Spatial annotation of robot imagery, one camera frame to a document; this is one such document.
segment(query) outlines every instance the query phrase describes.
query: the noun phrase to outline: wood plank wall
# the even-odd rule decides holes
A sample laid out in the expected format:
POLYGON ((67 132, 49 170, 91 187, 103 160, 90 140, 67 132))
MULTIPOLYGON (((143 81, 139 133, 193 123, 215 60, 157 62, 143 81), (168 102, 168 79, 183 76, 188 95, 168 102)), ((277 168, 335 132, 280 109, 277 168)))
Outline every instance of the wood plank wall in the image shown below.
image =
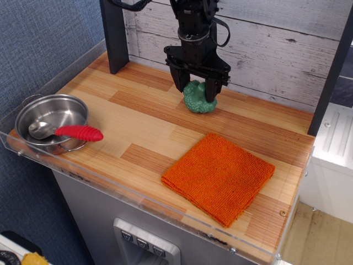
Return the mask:
MULTIPOLYGON (((228 88, 313 113, 352 4, 220 0, 217 17, 231 29, 230 42, 217 50, 232 66, 228 88)), ((154 0, 137 13, 124 11, 124 18, 130 60, 169 71, 163 48, 180 45, 169 0, 154 0)), ((226 34, 218 26, 218 42, 226 34)))

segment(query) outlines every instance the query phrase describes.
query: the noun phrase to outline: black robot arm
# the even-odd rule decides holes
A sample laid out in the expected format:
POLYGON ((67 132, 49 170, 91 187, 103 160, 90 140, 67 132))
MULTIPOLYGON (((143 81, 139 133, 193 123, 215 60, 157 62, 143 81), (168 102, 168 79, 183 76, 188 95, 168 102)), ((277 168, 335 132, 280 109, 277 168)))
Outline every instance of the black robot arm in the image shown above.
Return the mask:
MULTIPOLYGON (((121 8, 131 11, 142 10, 151 0, 140 0, 127 5, 112 0, 121 8)), ((216 49, 224 47, 230 39, 228 25, 215 18, 218 0, 170 0, 175 18, 179 22, 178 37, 181 46, 167 46, 167 65, 175 86, 181 92, 190 82, 190 74, 205 79, 206 100, 213 102, 222 86, 229 84, 230 65, 218 57, 216 49), (217 24, 228 30, 227 40, 217 43, 217 24)))

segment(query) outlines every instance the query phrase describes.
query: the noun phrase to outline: broccoli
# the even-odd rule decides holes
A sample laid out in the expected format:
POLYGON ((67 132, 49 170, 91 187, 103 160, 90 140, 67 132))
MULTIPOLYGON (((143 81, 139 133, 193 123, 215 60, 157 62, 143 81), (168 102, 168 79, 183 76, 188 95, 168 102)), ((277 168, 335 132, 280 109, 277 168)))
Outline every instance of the broccoli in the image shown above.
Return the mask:
POLYGON ((205 83, 197 80, 189 82, 184 87, 184 102, 187 108, 194 113, 211 112, 217 105, 217 99, 211 103, 207 102, 205 83))

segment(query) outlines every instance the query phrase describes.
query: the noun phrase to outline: metal spoon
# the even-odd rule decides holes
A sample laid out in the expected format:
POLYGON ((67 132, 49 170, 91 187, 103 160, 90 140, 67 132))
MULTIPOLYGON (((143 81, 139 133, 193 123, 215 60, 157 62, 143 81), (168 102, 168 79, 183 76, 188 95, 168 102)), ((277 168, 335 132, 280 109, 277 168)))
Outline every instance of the metal spoon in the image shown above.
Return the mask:
POLYGON ((70 136, 82 141, 96 142, 103 139, 103 134, 96 128, 88 125, 65 125, 60 128, 43 121, 32 123, 28 127, 29 134, 38 140, 51 135, 70 136))

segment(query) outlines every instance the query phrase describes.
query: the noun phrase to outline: folded orange cloth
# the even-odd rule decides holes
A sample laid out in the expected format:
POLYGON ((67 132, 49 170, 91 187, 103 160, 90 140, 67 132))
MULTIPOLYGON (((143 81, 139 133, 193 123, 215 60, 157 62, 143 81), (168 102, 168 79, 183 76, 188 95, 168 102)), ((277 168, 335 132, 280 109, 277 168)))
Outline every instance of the folded orange cloth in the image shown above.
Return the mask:
POLYGON ((162 182, 230 227, 274 171, 227 139, 208 134, 162 175, 162 182))

